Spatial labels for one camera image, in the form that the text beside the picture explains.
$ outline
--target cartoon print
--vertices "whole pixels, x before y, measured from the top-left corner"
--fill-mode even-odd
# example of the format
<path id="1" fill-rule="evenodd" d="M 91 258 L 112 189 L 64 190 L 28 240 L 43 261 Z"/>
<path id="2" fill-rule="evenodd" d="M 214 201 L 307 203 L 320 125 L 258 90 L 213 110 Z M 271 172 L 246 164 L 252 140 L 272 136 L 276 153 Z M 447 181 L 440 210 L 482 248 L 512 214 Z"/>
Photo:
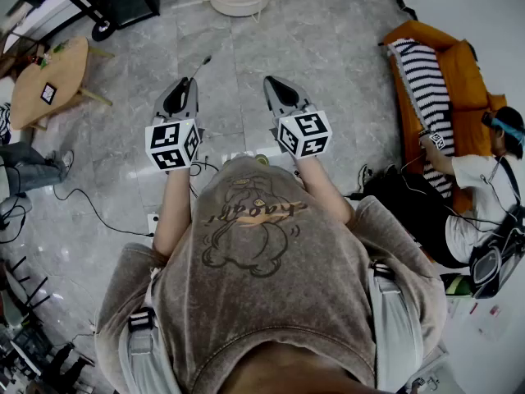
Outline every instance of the cartoon print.
<path id="1" fill-rule="evenodd" d="M 245 172 L 230 181 L 221 212 L 204 221 L 211 229 L 203 238 L 209 245 L 202 254 L 203 264 L 211 268 L 231 264 L 254 277 L 270 277 L 281 267 L 289 238 L 300 234 L 299 226 L 289 219 L 308 205 L 276 195 L 272 180 L 259 172 Z"/>

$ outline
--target black pants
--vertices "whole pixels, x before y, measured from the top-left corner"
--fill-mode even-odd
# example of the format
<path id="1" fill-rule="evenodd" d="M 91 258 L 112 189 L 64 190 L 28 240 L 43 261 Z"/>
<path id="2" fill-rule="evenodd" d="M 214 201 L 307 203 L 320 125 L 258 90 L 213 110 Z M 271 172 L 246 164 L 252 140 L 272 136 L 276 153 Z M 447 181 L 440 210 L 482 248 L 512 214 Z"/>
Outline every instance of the black pants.
<path id="1" fill-rule="evenodd" d="M 460 263 L 446 244 L 445 224 L 452 212 L 422 175 L 398 174 L 371 180 L 365 185 L 364 194 L 379 199 L 437 263 L 448 268 L 467 265 Z"/>
<path id="2" fill-rule="evenodd" d="M 69 345 L 62 347 L 53 360 L 51 364 L 42 372 L 42 379 L 45 383 L 49 384 L 55 390 L 64 393 L 74 393 L 75 389 L 73 384 L 80 376 L 80 371 L 85 366 L 85 361 L 78 359 L 73 366 L 71 366 L 65 373 L 60 375 L 60 368 L 64 364 L 73 348 Z"/>

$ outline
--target white t-shirt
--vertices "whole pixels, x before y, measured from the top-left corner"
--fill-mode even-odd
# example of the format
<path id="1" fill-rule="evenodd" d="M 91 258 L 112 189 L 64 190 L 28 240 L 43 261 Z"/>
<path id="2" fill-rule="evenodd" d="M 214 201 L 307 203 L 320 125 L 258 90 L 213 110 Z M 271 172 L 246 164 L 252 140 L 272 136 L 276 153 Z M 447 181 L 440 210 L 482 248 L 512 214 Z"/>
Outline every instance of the white t-shirt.
<path id="1" fill-rule="evenodd" d="M 525 197 L 523 160 L 513 155 L 505 155 L 505 158 L 509 161 L 523 198 Z M 473 154 L 460 156 L 452 158 L 452 168 L 459 188 L 472 189 L 472 210 L 465 212 L 463 216 L 501 223 L 507 214 L 504 209 L 509 210 L 514 206 L 516 198 L 507 173 L 501 165 L 498 165 L 495 158 Z M 487 222 L 470 222 L 482 231 L 498 227 Z M 468 263 L 473 248 L 490 235 L 490 232 L 480 232 L 466 220 L 455 216 L 450 216 L 445 224 L 446 244 L 450 253 L 461 263 Z"/>

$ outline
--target wooden table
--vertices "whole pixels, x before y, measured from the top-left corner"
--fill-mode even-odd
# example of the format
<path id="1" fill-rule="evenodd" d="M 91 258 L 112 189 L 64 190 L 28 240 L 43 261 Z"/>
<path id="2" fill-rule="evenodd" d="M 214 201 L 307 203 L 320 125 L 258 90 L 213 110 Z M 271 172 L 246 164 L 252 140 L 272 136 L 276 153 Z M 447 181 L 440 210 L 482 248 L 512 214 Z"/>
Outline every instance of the wooden table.
<path id="1" fill-rule="evenodd" d="M 85 37 L 76 37 L 70 39 L 61 52 L 50 51 L 51 61 L 46 67 L 40 68 L 36 64 L 26 67 L 15 83 L 11 100 L 13 129 L 32 126 L 46 130 L 38 124 L 40 119 L 78 103 L 82 95 L 112 105 L 111 101 L 82 87 L 89 53 L 114 57 L 113 54 L 90 47 Z M 51 105 L 40 98 L 46 83 L 57 89 Z"/>

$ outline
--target gray t-shirt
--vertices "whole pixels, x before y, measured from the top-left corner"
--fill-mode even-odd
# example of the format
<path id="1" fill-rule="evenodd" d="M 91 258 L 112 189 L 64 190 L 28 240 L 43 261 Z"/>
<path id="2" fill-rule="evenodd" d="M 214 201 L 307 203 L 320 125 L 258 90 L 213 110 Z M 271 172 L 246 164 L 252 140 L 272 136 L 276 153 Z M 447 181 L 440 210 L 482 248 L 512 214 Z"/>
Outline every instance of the gray t-shirt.
<path id="1" fill-rule="evenodd" d="M 167 264 L 142 245 L 124 248 L 98 316 L 100 367 L 127 392 L 118 338 L 143 302 L 150 269 L 166 266 L 154 302 L 182 392 L 218 392 L 265 341 L 306 347 L 373 387 L 372 259 L 384 259 L 412 295 L 427 355 L 445 324 L 443 283 L 390 212 L 367 197 L 349 229 L 285 170 L 237 158 L 199 196 Z"/>

